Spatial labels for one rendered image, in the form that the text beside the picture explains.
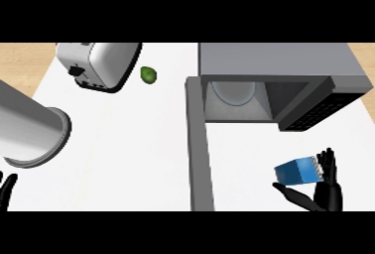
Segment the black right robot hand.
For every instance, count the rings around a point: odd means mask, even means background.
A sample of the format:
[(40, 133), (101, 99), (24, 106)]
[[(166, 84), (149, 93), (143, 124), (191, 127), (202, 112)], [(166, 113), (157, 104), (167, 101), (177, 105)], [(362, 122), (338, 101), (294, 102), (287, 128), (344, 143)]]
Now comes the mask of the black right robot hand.
[(316, 158), (322, 165), (323, 181), (315, 185), (313, 197), (279, 183), (273, 183), (273, 187), (281, 191), (285, 199), (309, 211), (341, 211), (343, 192), (337, 182), (334, 151), (326, 149), (316, 155)]

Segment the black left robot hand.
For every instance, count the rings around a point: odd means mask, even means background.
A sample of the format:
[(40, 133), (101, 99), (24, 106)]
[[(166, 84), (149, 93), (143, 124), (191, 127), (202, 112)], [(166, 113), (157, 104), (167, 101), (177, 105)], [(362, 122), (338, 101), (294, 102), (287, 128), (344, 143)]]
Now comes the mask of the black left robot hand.
[(12, 174), (0, 187), (0, 212), (8, 210), (12, 189), (18, 181), (18, 175)]

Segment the blue milk carton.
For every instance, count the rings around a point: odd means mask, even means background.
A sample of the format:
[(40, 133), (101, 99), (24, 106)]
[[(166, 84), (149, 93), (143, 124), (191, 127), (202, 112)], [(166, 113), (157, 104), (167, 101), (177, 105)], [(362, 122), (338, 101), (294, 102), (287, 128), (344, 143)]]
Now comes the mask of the blue milk carton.
[(294, 159), (275, 167), (278, 181), (285, 186), (295, 186), (323, 181), (322, 167), (313, 156)]

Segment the grey microwave door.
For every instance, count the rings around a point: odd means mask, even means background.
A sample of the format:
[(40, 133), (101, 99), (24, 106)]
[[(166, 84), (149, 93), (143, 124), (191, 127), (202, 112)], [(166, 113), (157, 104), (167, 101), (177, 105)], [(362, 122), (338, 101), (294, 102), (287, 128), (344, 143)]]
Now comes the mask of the grey microwave door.
[(207, 142), (201, 78), (186, 79), (186, 123), (189, 152), (191, 209), (214, 211), (214, 194)]

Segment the grey microwave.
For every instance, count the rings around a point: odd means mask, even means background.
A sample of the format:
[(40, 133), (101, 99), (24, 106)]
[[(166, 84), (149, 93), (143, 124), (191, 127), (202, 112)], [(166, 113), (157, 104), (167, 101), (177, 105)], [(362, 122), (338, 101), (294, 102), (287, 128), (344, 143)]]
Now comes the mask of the grey microwave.
[(202, 43), (205, 120), (303, 132), (372, 89), (344, 43)]

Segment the grey cylindrical pot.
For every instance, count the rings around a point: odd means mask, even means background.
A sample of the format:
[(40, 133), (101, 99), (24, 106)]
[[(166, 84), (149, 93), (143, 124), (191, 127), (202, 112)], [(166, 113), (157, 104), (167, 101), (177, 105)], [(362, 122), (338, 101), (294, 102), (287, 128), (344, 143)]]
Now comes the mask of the grey cylindrical pot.
[(68, 113), (43, 106), (0, 80), (0, 157), (8, 164), (31, 169), (62, 151), (73, 131)]

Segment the silver toaster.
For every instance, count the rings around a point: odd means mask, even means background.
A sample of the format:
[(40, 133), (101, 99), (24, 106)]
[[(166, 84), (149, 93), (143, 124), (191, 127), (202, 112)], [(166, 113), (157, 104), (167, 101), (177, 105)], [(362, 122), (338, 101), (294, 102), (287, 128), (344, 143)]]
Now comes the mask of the silver toaster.
[(140, 50), (142, 43), (58, 43), (56, 57), (81, 88), (117, 93)]

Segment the green vegetable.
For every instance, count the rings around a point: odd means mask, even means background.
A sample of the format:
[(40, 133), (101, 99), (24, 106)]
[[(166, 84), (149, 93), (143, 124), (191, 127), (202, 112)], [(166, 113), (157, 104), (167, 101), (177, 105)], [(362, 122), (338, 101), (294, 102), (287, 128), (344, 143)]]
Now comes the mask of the green vegetable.
[(143, 66), (140, 68), (140, 79), (148, 84), (152, 84), (157, 81), (157, 71), (152, 67)]

